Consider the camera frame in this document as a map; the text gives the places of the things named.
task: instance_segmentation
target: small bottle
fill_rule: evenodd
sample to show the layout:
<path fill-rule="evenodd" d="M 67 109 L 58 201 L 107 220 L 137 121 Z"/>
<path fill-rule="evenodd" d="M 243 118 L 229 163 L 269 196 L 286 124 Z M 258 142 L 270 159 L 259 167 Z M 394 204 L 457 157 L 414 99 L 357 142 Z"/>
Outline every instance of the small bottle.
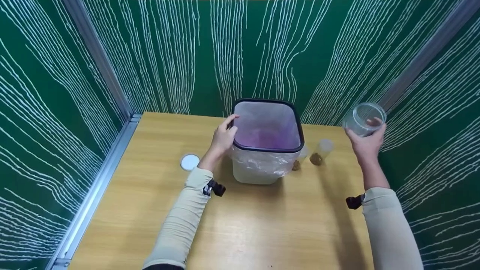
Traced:
<path fill-rule="evenodd" d="M 301 163 L 307 158 L 307 156 L 308 156 L 308 148 L 307 148 L 306 145 L 304 145 L 303 148 L 300 151 L 299 157 L 293 163 L 292 171 L 300 170 Z"/>
<path fill-rule="evenodd" d="M 321 139 L 317 145 L 317 148 L 310 156 L 310 162 L 313 165 L 320 166 L 325 158 L 332 152 L 333 150 L 333 142 L 329 139 Z"/>

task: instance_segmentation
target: black rim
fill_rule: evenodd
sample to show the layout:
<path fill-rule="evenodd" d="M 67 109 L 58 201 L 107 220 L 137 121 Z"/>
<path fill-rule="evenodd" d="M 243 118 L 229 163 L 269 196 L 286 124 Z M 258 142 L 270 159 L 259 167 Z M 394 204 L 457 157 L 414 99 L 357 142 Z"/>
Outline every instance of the black rim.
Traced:
<path fill-rule="evenodd" d="M 251 102 L 265 102 L 265 103 L 279 103 L 279 104 L 285 104 L 289 106 L 293 114 L 295 115 L 295 121 L 297 122 L 297 129 L 299 131 L 299 136 L 300 136 L 300 146 L 294 149 L 275 149 L 275 148 L 260 148 L 260 147 L 247 147 L 244 146 L 240 143 L 237 142 L 236 139 L 233 139 L 233 145 L 239 149 L 246 150 L 246 151 L 258 151 L 258 152 L 270 152 L 270 153 L 295 153 L 300 151 L 303 148 L 303 145 L 305 144 L 305 140 L 303 138 L 303 130 L 301 128 L 301 123 L 300 123 L 300 118 L 297 114 L 297 110 L 295 110 L 295 107 L 293 106 L 292 103 L 286 102 L 283 100 L 276 100 L 276 99 L 263 99 L 263 98 L 240 98 L 236 100 L 233 103 L 232 106 L 232 113 L 235 113 L 235 106 L 239 104 L 240 102 L 245 102 L 245 101 L 251 101 Z"/>

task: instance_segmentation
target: table surface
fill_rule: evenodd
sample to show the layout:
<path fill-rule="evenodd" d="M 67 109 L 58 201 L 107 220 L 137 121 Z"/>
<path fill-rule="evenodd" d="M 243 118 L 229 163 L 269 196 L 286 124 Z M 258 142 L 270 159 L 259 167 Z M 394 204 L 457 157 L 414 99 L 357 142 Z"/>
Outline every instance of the table surface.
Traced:
<path fill-rule="evenodd" d="M 201 157 L 221 122 L 145 113 L 70 269 L 140 269 L 188 176 L 180 158 Z M 215 179 L 227 191 L 209 200 L 188 269 L 373 269 L 361 209 L 345 204 L 363 192 L 350 142 L 340 127 L 302 126 L 310 151 L 322 138 L 334 142 L 322 166 L 307 158 L 300 171 L 272 185 L 237 182 L 228 158 L 217 166 Z"/>

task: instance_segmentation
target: finger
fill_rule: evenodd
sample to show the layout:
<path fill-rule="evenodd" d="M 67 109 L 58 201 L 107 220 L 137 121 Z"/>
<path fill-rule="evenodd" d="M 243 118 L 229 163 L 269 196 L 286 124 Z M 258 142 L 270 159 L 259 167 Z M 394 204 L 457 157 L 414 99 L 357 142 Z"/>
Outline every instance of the finger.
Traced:
<path fill-rule="evenodd" d="M 374 117 L 373 120 L 367 119 L 367 125 L 379 126 L 381 124 L 383 124 L 383 121 L 378 117 Z"/>
<path fill-rule="evenodd" d="M 382 126 L 378 130 L 376 130 L 372 136 L 375 136 L 380 139 L 384 136 L 386 129 L 387 129 L 387 124 L 383 123 Z"/>
<path fill-rule="evenodd" d="M 239 118 L 240 116 L 238 114 L 232 114 L 230 116 L 228 116 L 225 121 L 223 121 L 223 123 L 220 124 L 219 129 L 222 130 L 222 131 L 225 131 L 227 130 L 227 127 L 228 127 L 228 124 L 230 124 L 231 121 L 233 121 L 233 119 L 235 118 Z"/>
<path fill-rule="evenodd" d="M 230 134 L 230 136 L 235 137 L 235 134 L 237 133 L 238 129 L 239 128 L 237 128 L 236 126 L 233 126 L 227 132 L 228 132 L 228 134 Z"/>
<path fill-rule="evenodd" d="M 352 142 L 356 142 L 358 141 L 360 138 L 360 136 L 358 136 L 357 134 L 355 134 L 355 132 L 353 132 L 351 129 L 349 128 L 346 128 L 345 129 L 345 133 L 347 134 L 348 138 L 350 139 L 350 141 Z"/>

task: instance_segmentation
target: beige sleeve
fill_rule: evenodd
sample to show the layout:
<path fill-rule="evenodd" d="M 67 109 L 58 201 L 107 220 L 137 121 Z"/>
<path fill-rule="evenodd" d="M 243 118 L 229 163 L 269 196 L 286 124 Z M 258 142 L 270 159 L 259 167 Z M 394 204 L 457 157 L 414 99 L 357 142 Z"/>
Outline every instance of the beige sleeve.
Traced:
<path fill-rule="evenodd" d="M 363 215 L 375 270 L 423 269 L 417 243 L 393 190 L 383 187 L 367 190 Z"/>
<path fill-rule="evenodd" d="M 142 269 L 162 263 L 185 268 L 188 252 L 209 199 L 203 194 L 203 188 L 212 178 L 212 172 L 208 170 L 192 170 L 185 187 L 165 218 L 153 251 Z"/>

